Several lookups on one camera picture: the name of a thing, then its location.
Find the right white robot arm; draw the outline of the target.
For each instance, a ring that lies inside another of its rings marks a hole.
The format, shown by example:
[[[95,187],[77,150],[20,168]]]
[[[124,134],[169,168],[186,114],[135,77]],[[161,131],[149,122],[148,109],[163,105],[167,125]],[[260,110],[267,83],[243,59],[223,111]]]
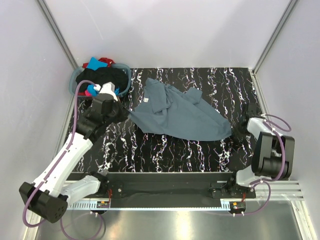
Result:
[[[251,165],[236,171],[227,181],[226,192],[239,198],[258,184],[286,180],[293,168],[295,139],[284,135],[292,128],[284,119],[272,114],[260,114],[256,105],[246,103],[236,128],[241,134],[256,139]]]

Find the grey blue t shirt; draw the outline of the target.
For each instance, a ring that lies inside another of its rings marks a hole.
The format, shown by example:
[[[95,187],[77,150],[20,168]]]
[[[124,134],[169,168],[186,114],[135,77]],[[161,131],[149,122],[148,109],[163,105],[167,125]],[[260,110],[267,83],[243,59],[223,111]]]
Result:
[[[232,134],[229,121],[202,98],[201,90],[181,92],[152,78],[146,80],[143,100],[129,118],[143,133],[188,141],[220,141]]]

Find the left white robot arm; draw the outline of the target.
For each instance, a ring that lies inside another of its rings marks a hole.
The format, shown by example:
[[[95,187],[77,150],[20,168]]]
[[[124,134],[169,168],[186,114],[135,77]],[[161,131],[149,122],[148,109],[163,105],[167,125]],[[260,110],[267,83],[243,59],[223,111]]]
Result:
[[[97,96],[82,116],[74,117],[72,132],[52,162],[32,183],[24,182],[19,188],[25,204],[22,220],[29,228],[36,225],[28,223],[27,211],[56,223],[68,206],[89,195],[103,198],[109,191],[106,173],[90,172],[82,179],[64,185],[74,167],[105,134],[107,127],[127,119],[112,82],[103,86],[97,84],[95,89]]]

